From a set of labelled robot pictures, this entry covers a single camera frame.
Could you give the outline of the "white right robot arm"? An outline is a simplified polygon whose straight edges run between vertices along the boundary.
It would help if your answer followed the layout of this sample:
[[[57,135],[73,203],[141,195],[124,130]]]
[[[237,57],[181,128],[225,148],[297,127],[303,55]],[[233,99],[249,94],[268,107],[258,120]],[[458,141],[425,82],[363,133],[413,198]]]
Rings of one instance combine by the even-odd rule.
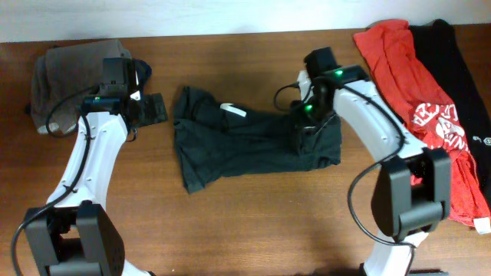
[[[430,149],[398,120],[359,65],[341,66],[330,48],[313,50],[297,79],[300,99],[291,104],[297,129],[318,136],[335,117],[344,119],[374,159],[348,188],[348,209],[358,228],[374,241],[358,275],[412,275],[415,251],[450,214],[450,158]],[[371,198],[378,233],[357,217],[352,194],[370,171],[379,174]]]

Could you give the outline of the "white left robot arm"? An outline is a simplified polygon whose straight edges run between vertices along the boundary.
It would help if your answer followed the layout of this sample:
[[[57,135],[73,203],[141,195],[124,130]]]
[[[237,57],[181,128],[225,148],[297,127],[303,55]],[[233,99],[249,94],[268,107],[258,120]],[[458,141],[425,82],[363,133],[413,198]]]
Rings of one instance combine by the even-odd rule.
[[[143,88],[152,74],[142,60],[105,58],[103,79],[87,88],[79,106],[77,138],[61,180],[45,205],[30,208],[16,229],[11,260],[25,235],[40,275],[146,275],[125,256],[124,240],[107,212],[118,153],[141,127],[167,121],[160,94]]]

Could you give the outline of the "dark green t-shirt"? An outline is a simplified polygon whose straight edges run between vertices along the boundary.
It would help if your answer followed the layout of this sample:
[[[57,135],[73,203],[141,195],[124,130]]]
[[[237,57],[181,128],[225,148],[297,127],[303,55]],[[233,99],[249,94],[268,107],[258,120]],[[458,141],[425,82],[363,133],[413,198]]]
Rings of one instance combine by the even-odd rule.
[[[210,92],[184,87],[173,109],[174,148],[189,194],[222,177],[312,171],[341,161],[341,120],[302,130],[289,114],[225,110]]]

